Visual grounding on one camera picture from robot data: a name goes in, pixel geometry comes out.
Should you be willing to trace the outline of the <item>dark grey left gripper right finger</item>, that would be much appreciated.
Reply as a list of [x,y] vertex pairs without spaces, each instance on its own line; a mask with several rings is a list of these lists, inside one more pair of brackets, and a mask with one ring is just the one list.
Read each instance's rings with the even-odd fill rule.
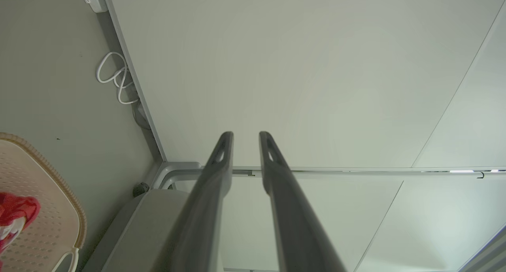
[[281,272],[344,272],[318,217],[273,136],[259,133],[262,183],[270,198]]

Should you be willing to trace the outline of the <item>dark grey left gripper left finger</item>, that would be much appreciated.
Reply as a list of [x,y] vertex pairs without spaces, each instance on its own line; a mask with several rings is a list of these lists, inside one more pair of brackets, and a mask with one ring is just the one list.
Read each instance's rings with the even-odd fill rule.
[[224,132],[201,171],[158,258],[161,272],[215,272],[223,200],[231,187],[232,132]]

